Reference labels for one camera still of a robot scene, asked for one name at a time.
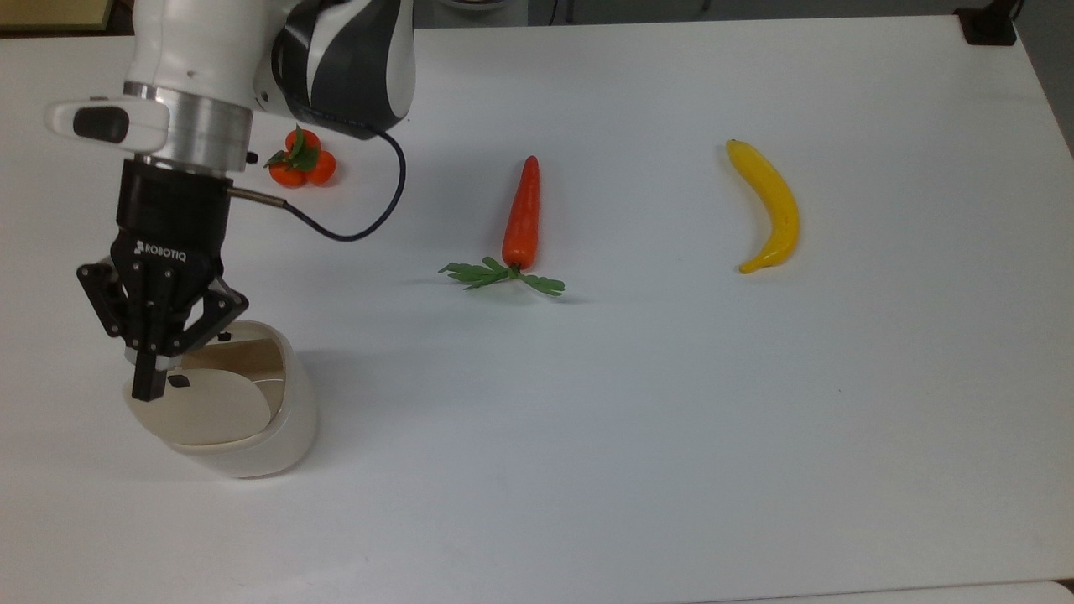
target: toy carrot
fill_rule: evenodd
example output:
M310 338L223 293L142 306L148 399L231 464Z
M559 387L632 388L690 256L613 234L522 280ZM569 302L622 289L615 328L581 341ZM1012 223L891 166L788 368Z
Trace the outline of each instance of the toy carrot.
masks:
M439 272L446 272L449 277L468 284L466 289L484 287L503 279L519 279L541 293L562 296L566 287L563 282L522 273L537 259L539 224L540 167L537 158L529 156L522 167L519 189L514 193L511 215L507 219L507 229L504 232L500 256L507 265L504 267L491 256L487 256L481 260L484 265L451 262Z

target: black cable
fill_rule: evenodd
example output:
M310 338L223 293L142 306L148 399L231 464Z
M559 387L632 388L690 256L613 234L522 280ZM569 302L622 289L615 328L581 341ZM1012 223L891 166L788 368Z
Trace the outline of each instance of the black cable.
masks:
M318 116L318 117L328 119L328 117L325 116ZM391 135L389 135L388 132L384 132L382 130L377 130L375 128L369 128L367 126L358 126L354 124L348 124L348 125L355 126L364 130L368 130L374 134L380 136L381 139L387 141L388 144L390 144L393 149L395 149L395 155L398 156L400 158L400 182L398 185L396 185L395 187L395 195L392 196L392 200L388 203L388 207L384 208L384 212L380 215L380 217L374 220L373 224L369 225L364 231L354 233L352 235L340 235L338 233L334 233L325 229L320 224L318 224L317 220L314 220L313 218L307 216L304 212L291 205L290 203L284 202L282 205L284 210L287 210L291 214L294 214L295 217L297 217L303 222L309 225L315 231L321 233L322 235L331 240L342 241L342 242L351 242L364 239L373 234L373 232L376 231L377 229L379 229L380 225L383 225L384 221L388 220L388 217L392 215L392 212L395 211L395 206L398 205L400 198L403 197L403 188L406 186L406 157L403 155L403 147L400 146L400 144L395 141L395 139L391 138Z
M290 203L288 203L286 201L284 202L284 204L280 207L282 207L284 210L287 210L288 212L290 212L291 214L293 214L297 219L302 220L303 222L305 222L306 225L308 225L310 228L313 228L315 231L321 233L322 235L324 235L324 236L326 236L326 238L329 238L331 240L342 241L342 242L352 242L352 241L358 241L360 239L367 238L371 234L373 234L374 231L376 231L377 229L379 229L380 225L383 225L384 221L388 220L388 217L391 216L392 212L395 211L395 206L398 205L400 198L403 197L403 189L406 187L406 156L403 154L403 147L401 147L400 144L398 144L398 142L395 139L393 139L388 132L384 132L383 130L381 130L379 128L374 128L372 126L367 126L365 124L362 124L360 121L355 121L353 119L348 119L346 117L339 117L338 115L326 113L326 112L314 109L314 107L309 106L309 103L307 103L304 99L297 97L296 95L292 95L292 94L288 92L284 88L284 85L281 83L281 78L280 78L280 75L279 75L279 60L278 59L279 59L279 49L280 49L280 47L281 46L280 46L280 43L279 43L279 39L277 39L276 43L273 44L271 62L272 62L273 77L276 80L276 85L279 87L280 91L284 92L285 96L287 96L294 103L296 103L304 112L308 113L309 115L311 115L314 117L319 117L321 119L326 119L329 121L334 121L336 124L343 124L344 126L349 126L351 128L358 128L360 130L367 130L369 132L373 132L377 136L380 136L381 139L383 139L389 145L392 146L393 149L395 149L395 155L396 155L396 157L398 157L398 160L400 160L400 179L398 179L398 184L395 186L395 195L392 196L392 200L388 203L388 207L386 207L384 212L376 220L374 220L373 224L369 225L365 230L357 232L357 233L354 233L352 235L340 235L339 233L335 233L335 232L332 232L332 231L325 229L317 220L314 220L313 218L310 218L305 212L299 210L297 207L291 205Z

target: tomato cluster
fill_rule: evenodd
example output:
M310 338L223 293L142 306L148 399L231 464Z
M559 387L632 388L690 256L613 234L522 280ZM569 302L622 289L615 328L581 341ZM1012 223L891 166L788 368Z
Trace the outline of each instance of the tomato cluster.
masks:
M288 188L306 183L323 186L336 170L336 159L321 148L321 140L308 130L295 126L285 140L285 150L276 152L265 162L273 181Z

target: plastic vegetable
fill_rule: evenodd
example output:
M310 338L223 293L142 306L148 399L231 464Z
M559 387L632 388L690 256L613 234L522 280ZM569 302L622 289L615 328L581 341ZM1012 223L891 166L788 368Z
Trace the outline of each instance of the plastic vegetable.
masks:
M329 182L329 178L335 174L335 156L321 149L317 157L317 166L314 166L314 169L306 173L306 179L319 187Z
M268 167L268 175L280 185L295 189L306 184L306 173L292 169L286 163L276 163Z
M782 264L798 245L798 204L795 203L795 196L771 162L749 143L731 139L726 146L731 164L757 192L772 221L768 241L756 257L739 267L739 272L749 274L757 269Z
M301 187L309 182L323 185L336 170L335 157L321 149L321 140L308 130L295 126L285 140L286 150L278 150L265 168L274 181L285 187Z
M541 293L553 297L562 296L566 289L562 281L522 273L532 267L537 259L539 224L540 167L537 163L537 158L529 156L522 167L519 189L514 193L511 215L507 219L507 229L504 232L504 246L500 249L500 255L507 265L505 267L491 256L487 256L481 260L483 265L451 262L439 272L448 273L449 277L467 284L467 290L504 279L519 279Z
M287 139L284 140L284 146L287 147L287 150L291 150L292 148L294 148L294 143L296 143L299 141L299 135L300 134L303 136L303 143L307 147L318 147L318 148L320 148L320 146L321 146L321 139L320 139L320 136L318 136L317 134L314 134L309 130L303 130L302 128L295 126L294 130L291 130L290 132L288 132Z

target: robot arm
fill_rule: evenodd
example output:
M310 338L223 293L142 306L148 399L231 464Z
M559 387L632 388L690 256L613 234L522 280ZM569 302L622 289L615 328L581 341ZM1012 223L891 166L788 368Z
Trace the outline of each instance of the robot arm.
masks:
M105 331L134 362L133 398L248 306L222 279L229 171L252 110L367 139L413 96L412 0L139 0L124 97L57 103L54 131L133 155L108 257L78 269ZM201 317L190 321L201 304Z

